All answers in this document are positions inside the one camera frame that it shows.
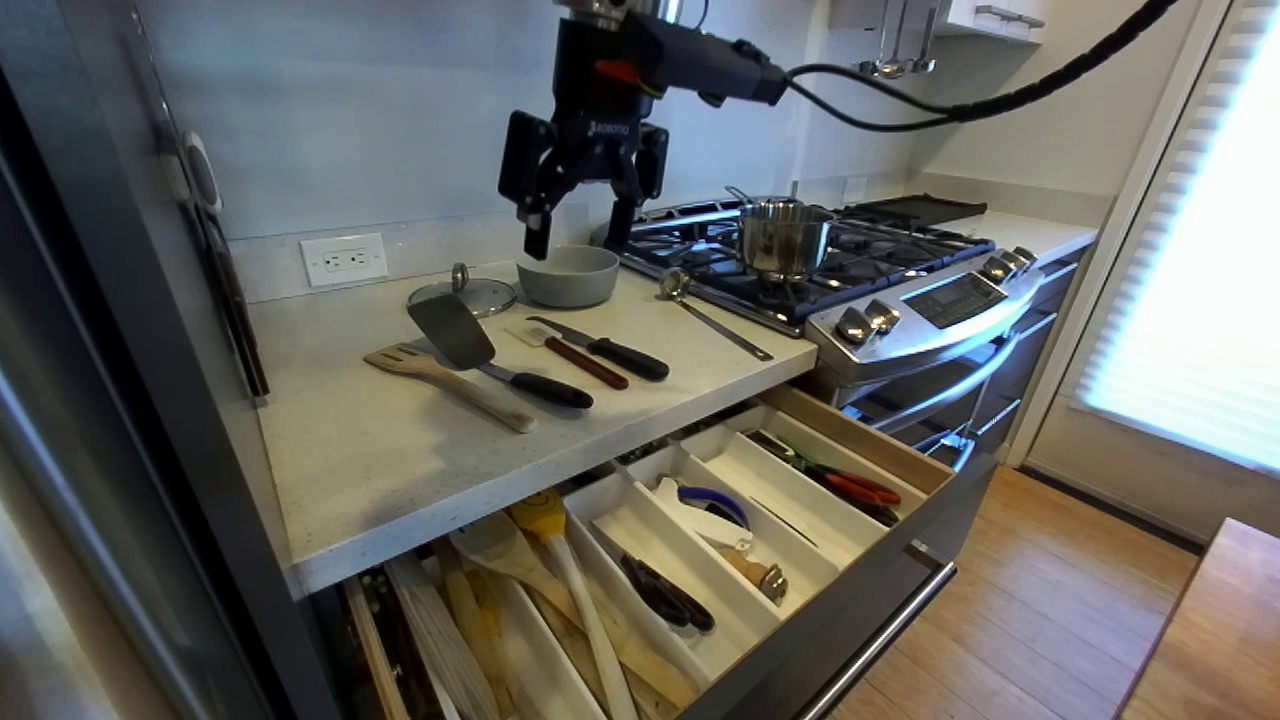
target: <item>white wall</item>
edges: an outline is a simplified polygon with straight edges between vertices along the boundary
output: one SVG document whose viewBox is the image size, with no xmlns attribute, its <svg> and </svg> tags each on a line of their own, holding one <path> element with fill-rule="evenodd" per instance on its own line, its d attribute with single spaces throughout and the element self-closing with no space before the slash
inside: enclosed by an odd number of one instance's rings
<svg viewBox="0 0 1280 720">
<path fill-rule="evenodd" d="M 1044 49 L 942 39 L 942 64 L 928 90 L 934 101 L 976 101 L 1039 78 L 1112 30 L 1131 9 L 1141 9 L 1141 0 L 1055 0 Z M 928 133 L 914 142 L 914 164 L 934 176 L 1112 198 L 1148 133 L 1196 9 L 1201 0 L 1181 0 L 1126 51 L 1044 104 Z"/>
<path fill-rule="evenodd" d="M 293 240 L 344 226 L 383 226 L 399 276 L 510 257 L 521 224 L 494 196 L 505 125 L 510 107 L 552 110 L 560 15 L 552 0 L 152 0 L 159 72 L 216 155 L 235 250 L 274 240 L 252 246 L 248 291 L 298 291 Z M 876 39 L 848 0 L 733 0 L 712 5 L 702 26 L 747 36 L 785 67 L 852 64 Z M 844 107 L 900 110 L 872 97 Z M 790 97 L 702 107 L 669 90 L 652 118 L 672 126 L 662 205 L 790 180 L 813 198 L 844 198 L 913 176 L 905 137 L 813 118 Z M 606 198 L 602 188 L 568 196 L 560 231 L 594 226 Z"/>
</svg>

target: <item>small bowl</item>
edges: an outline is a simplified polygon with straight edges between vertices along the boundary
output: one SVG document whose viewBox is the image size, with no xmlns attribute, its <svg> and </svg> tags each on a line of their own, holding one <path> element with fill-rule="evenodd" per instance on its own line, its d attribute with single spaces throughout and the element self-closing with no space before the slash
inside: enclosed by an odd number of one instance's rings
<svg viewBox="0 0 1280 720">
<path fill-rule="evenodd" d="M 515 264 L 523 303 L 538 308 L 602 303 L 610 296 L 614 268 L 614 250 L 588 243 L 552 246 L 546 261 L 523 257 Z"/>
</svg>

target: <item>white countertop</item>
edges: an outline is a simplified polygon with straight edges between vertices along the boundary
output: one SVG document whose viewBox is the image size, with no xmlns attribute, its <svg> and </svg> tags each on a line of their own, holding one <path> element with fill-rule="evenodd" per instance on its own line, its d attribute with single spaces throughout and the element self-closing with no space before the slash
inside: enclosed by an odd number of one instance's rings
<svg viewBox="0 0 1280 720">
<path fill-rule="evenodd" d="M 685 308 L 656 301 L 652 278 L 621 273 L 606 303 L 544 316 L 634 344 L 669 358 L 672 377 L 662 383 L 627 377 L 633 388 L 610 393 L 546 346 L 515 340 L 510 328 L 529 322 L 523 316 L 530 311 L 515 303 L 482 320 L 494 358 L 570 380 L 594 395 L 594 407 L 554 416 L 538 399 L 462 373 L 530 416 L 530 427 L 510 435 L 439 388 L 383 377 L 360 358 L 371 346 L 420 334 L 404 316 L 404 296 L 417 282 L 424 278 L 263 301 L 252 308 L 273 377 L 258 424 L 297 596 L 412 550 L 491 506 L 752 399 L 814 362 L 813 344 L 691 301 L 775 355 L 761 362 Z"/>
</svg>

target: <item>oven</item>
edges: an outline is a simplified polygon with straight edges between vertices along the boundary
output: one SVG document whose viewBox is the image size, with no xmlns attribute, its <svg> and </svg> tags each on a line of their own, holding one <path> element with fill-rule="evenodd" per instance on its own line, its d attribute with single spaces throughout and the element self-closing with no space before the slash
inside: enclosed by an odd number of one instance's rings
<svg viewBox="0 0 1280 720">
<path fill-rule="evenodd" d="M 1022 246 L 994 246 L 876 213 L 832 207 L 823 264 L 805 278 L 763 278 L 735 261 L 738 207 L 688 205 L 634 221 L 624 264 L 685 276 L 691 296 L 818 346 L 798 383 L 955 476 L 1008 435 L 1050 316 L 1034 308 L 1044 273 Z"/>
</svg>

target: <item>gas stove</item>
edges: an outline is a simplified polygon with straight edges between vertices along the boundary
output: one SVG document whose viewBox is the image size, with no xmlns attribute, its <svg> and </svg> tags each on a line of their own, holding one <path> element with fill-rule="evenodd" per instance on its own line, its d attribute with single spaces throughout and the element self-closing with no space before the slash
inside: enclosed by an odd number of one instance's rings
<svg viewBox="0 0 1280 720">
<path fill-rule="evenodd" d="M 987 344 L 1028 311 L 1039 273 L 1022 246 L 906 226 L 832 207 L 827 250 L 813 276 L 763 278 L 738 264 L 738 198 L 644 213 L 624 264 L 685 276 L 685 291 L 818 344 L 827 388 L 900 377 Z"/>
</svg>

